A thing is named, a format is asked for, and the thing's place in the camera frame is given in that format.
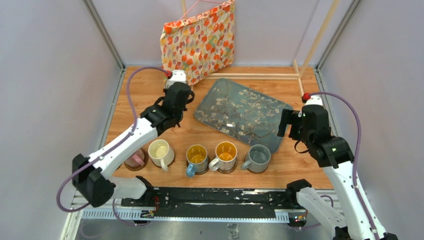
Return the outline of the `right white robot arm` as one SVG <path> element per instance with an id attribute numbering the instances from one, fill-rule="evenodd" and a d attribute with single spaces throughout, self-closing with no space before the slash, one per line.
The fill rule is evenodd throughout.
<path id="1" fill-rule="evenodd" d="M 328 111 L 321 105 L 305 105 L 300 111 L 283 109 L 278 136 L 304 143 L 307 152 L 330 180 L 343 214 L 337 212 L 305 179 L 286 186 L 285 201 L 292 209 L 303 207 L 329 231 L 334 240 L 396 240 L 386 231 L 363 197 L 354 173 L 355 157 L 348 142 L 332 135 Z"/>

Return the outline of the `pink mug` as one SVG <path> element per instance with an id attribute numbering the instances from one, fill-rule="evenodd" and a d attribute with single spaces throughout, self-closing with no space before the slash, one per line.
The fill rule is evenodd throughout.
<path id="1" fill-rule="evenodd" d="M 135 153 L 133 153 L 125 163 L 131 168 L 138 168 L 145 165 L 145 153 L 142 148 L 138 149 Z"/>

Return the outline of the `grey ceramic mug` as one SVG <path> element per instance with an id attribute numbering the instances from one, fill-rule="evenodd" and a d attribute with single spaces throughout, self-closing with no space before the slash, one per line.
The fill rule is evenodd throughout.
<path id="1" fill-rule="evenodd" d="M 240 169 L 248 170 L 254 174 L 263 173 L 269 166 L 271 160 L 270 150 L 261 144 L 253 145 L 245 155 Z"/>

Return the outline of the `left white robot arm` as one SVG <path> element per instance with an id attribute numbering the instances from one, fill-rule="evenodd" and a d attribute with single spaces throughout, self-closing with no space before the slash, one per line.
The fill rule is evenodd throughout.
<path id="1" fill-rule="evenodd" d="M 145 109 L 134 124 L 105 147 L 72 160 L 72 184 L 94 208 L 111 199 L 134 199 L 140 206 L 153 201 L 153 187 L 143 177 L 114 177 L 115 170 L 146 143 L 179 125 L 194 92 L 184 82 L 172 84 L 163 97 Z"/>

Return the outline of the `blue butterfly mug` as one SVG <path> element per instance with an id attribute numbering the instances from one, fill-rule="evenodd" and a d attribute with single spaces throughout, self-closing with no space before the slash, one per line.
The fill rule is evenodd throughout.
<path id="1" fill-rule="evenodd" d="M 200 144 L 192 145 L 186 151 L 186 161 L 190 161 L 193 164 L 200 164 L 209 158 L 207 149 Z M 202 172 L 205 166 L 198 166 L 197 172 Z"/>

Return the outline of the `cream ribbed mug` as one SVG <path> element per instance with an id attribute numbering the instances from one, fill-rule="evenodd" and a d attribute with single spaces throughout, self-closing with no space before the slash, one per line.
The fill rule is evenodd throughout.
<path id="1" fill-rule="evenodd" d="M 169 170 L 168 164 L 173 160 L 175 152 L 166 140 L 157 139 L 153 141 L 147 152 L 153 164 L 158 165 L 160 161 L 161 169 L 165 172 Z"/>

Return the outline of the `brown round coaster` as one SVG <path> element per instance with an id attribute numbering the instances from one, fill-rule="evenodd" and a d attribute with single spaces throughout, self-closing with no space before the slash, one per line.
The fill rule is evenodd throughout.
<path id="1" fill-rule="evenodd" d="M 171 165 L 175 162 L 175 159 L 176 159 L 176 157 L 174 156 L 174 157 L 173 157 L 173 159 L 172 159 L 172 161 L 171 161 L 171 162 L 170 162 L 167 166 L 168 166 L 168 167 L 170 167 L 170 166 L 171 166 Z M 155 164 L 155 163 L 154 163 L 154 165 L 155 165 L 157 168 L 160 168 L 160 169 L 161 169 L 161 168 L 162 168 L 162 166 L 161 166 L 161 164 L 160 164 L 160 161 L 158 161 L 158 163 L 159 163 L 159 164 Z"/>
<path id="2" fill-rule="evenodd" d="M 237 169 L 237 165 L 234 165 L 231 169 L 228 169 L 228 170 L 222 170 L 222 169 L 220 169 L 220 168 L 218 168 L 217 169 L 217 171 L 219 172 L 219 173 L 222 173 L 222 174 L 230 174 L 230 173 L 232 173 L 234 170 L 236 170 Z"/>
<path id="3" fill-rule="evenodd" d="M 144 154 L 145 154 L 145 165 L 144 166 L 141 166 L 141 167 L 135 167 L 135 168 L 132 168 L 132 167 L 129 167 L 126 163 L 125 163 L 125 161 L 127 160 L 125 160 L 124 162 L 123 162 L 123 164 L 125 165 L 125 167 L 128 169 L 128 170 L 130 170 L 130 171 L 139 171 L 139 170 L 141 170 L 141 169 L 143 169 L 146 165 L 147 165 L 147 163 L 148 163 L 148 160 L 149 160 L 149 155 L 148 155 L 148 153 L 143 149 L 143 151 L 144 151 Z"/>
<path id="4" fill-rule="evenodd" d="M 208 170 L 209 170 L 209 163 L 210 163 L 210 159 L 208 158 L 207 160 L 203 161 L 202 163 L 192 163 L 190 161 L 186 162 L 186 175 L 189 178 L 194 177 L 194 175 L 203 175 L 205 174 Z M 196 171 L 197 167 L 202 167 L 204 166 L 204 170 L 203 171 Z"/>

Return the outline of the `white floral mug yellow inside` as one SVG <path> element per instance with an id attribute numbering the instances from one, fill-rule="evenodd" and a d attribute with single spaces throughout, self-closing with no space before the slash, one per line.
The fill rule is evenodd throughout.
<path id="1" fill-rule="evenodd" d="M 218 169 L 229 170 L 238 162 L 237 147 L 229 141 L 219 143 L 215 148 L 215 158 L 210 161 L 208 167 L 215 172 Z"/>

